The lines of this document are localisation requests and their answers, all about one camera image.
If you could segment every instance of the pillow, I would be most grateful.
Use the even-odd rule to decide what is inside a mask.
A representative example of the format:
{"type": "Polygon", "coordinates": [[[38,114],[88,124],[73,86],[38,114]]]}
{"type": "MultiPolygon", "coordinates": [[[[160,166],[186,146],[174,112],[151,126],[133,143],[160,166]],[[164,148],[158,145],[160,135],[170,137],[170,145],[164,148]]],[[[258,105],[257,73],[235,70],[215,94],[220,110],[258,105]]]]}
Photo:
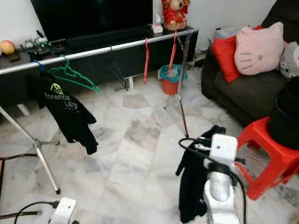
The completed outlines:
{"type": "MultiPolygon", "coordinates": [[[[263,29],[262,26],[257,26],[254,29],[263,29]]],[[[212,44],[212,50],[219,63],[219,66],[224,74],[224,78],[228,83],[233,82],[241,76],[235,65],[235,50],[236,50],[236,36],[227,39],[216,38],[212,44]]]]}
{"type": "Polygon", "coordinates": [[[237,34],[235,64],[243,75],[276,69],[284,50],[284,25],[274,23],[261,30],[242,28],[237,34]]]}
{"type": "Polygon", "coordinates": [[[281,56],[280,73],[285,78],[299,76],[299,46],[296,42],[289,43],[281,56]]]}

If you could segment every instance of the red cushion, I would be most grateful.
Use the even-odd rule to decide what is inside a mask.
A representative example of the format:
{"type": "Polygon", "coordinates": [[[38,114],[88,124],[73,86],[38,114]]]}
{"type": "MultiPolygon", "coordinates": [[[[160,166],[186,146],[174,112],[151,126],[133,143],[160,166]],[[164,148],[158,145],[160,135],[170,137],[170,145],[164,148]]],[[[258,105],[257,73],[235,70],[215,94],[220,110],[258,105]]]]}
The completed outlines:
{"type": "MultiPolygon", "coordinates": [[[[263,27],[257,26],[254,29],[263,29],[263,27]]],[[[212,50],[228,83],[242,75],[235,65],[236,42],[236,36],[232,36],[227,39],[216,38],[212,44],[212,50]]]]}

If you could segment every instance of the black cloth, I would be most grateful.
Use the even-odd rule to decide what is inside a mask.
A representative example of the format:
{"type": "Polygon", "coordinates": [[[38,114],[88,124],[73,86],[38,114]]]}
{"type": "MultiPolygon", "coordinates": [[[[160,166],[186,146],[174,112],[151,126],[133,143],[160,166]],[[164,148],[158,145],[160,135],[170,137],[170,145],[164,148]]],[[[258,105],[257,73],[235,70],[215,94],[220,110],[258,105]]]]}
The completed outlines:
{"type": "Polygon", "coordinates": [[[73,96],[51,90],[54,77],[41,72],[38,76],[26,76],[29,100],[37,100],[39,108],[47,107],[69,143],[80,142],[87,154],[97,151],[98,143],[88,124],[96,123],[94,116],[73,96]]]}
{"type": "MultiPolygon", "coordinates": [[[[226,129],[224,127],[213,126],[202,137],[211,139],[216,133],[225,134],[226,129]]],[[[198,151],[206,155],[210,154],[210,151],[198,151]]],[[[203,216],[206,213],[207,207],[203,201],[203,195],[204,186],[207,181],[207,169],[204,167],[204,158],[197,157],[189,151],[185,151],[176,175],[179,176],[183,169],[178,208],[181,213],[182,223],[187,223],[196,216],[203,216]]]]}

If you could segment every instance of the television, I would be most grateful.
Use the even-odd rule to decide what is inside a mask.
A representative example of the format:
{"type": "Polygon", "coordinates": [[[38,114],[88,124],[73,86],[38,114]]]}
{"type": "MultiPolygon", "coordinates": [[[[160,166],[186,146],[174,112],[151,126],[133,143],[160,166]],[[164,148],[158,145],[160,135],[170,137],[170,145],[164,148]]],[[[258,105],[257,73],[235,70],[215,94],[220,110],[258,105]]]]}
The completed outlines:
{"type": "Polygon", "coordinates": [[[31,0],[49,41],[152,23],[153,0],[31,0]]]}

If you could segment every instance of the black t-shirt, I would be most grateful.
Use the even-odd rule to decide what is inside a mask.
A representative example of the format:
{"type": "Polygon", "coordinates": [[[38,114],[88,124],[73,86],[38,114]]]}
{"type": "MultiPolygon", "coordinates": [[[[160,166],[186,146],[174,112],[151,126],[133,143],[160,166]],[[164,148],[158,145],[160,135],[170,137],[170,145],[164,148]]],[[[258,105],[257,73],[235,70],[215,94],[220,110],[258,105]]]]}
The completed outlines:
{"type": "Polygon", "coordinates": [[[98,143],[88,124],[94,124],[96,119],[73,96],[51,90],[54,82],[54,77],[46,72],[26,76],[28,99],[37,100],[40,109],[48,108],[69,143],[78,141],[86,147],[87,154],[95,153],[98,143]]]}

